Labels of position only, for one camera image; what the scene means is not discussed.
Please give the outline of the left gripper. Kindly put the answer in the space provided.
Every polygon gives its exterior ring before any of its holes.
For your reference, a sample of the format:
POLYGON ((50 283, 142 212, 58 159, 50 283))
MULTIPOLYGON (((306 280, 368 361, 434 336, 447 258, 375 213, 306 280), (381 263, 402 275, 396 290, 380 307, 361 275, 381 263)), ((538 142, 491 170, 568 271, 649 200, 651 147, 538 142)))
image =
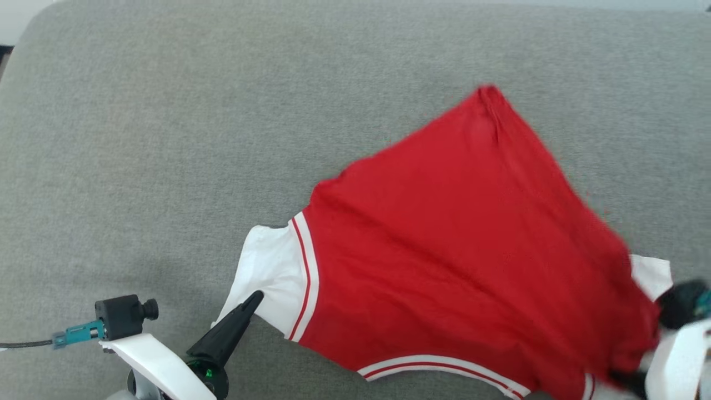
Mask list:
POLYGON ((224 367, 249 327, 251 318, 263 298, 262 291, 254 291, 186 352, 186 365, 216 399, 228 397, 229 379, 224 367))

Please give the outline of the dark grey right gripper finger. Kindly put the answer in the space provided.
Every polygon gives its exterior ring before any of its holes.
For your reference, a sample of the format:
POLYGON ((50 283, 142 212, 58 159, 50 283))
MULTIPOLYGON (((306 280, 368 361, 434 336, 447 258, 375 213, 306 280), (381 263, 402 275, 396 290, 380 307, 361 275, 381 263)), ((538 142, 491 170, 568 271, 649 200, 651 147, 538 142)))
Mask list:
POLYGON ((612 382, 622 389, 632 393, 645 393, 645 380, 647 380, 647 371, 636 370, 634 372, 622 372, 610 370, 608 375, 612 382))

